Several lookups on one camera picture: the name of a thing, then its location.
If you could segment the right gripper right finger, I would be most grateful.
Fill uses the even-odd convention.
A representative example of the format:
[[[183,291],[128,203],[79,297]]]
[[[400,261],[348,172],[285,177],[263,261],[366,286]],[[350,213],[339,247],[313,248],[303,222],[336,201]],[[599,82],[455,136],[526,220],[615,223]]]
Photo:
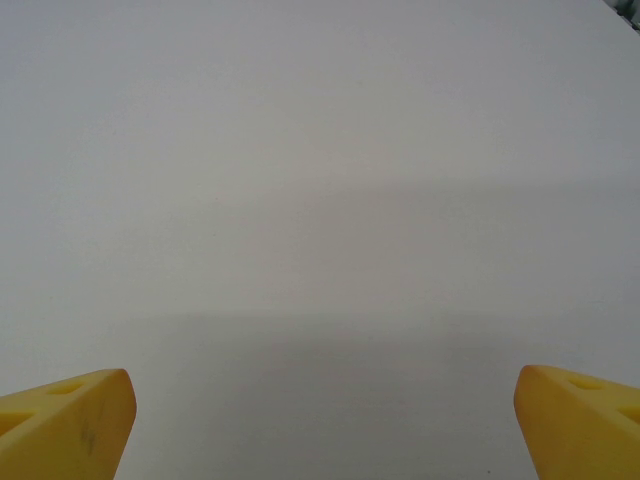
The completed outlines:
[[[514,410],[539,480],[640,480],[640,388],[527,365]]]

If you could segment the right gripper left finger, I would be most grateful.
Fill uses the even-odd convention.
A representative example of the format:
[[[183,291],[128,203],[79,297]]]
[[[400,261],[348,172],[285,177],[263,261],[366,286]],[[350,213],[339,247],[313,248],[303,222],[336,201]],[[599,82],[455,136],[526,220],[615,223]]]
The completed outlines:
[[[0,480],[114,480],[135,418],[124,369],[0,396]]]

